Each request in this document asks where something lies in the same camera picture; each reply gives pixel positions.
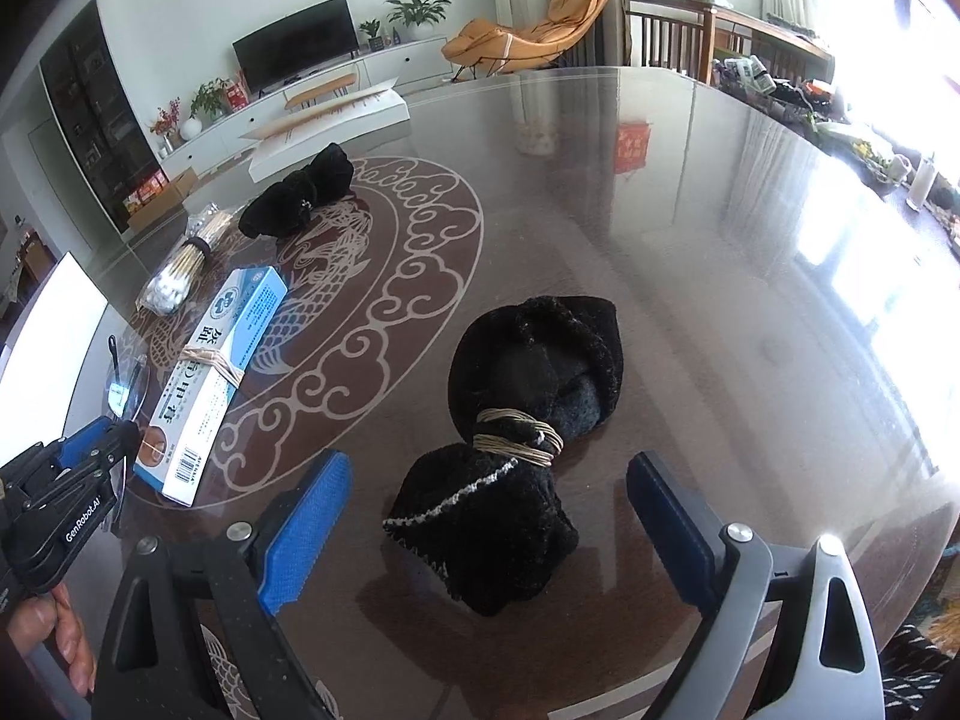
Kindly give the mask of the person left hand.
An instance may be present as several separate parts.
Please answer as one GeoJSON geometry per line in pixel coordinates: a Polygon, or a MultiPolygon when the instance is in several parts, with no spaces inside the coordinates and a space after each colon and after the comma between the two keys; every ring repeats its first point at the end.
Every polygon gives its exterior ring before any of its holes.
{"type": "Polygon", "coordinates": [[[7,632],[20,655],[29,655],[37,645],[53,639],[76,694],[86,697],[96,688],[96,658],[65,582],[57,583],[47,595],[26,598],[13,613],[7,632]]]}

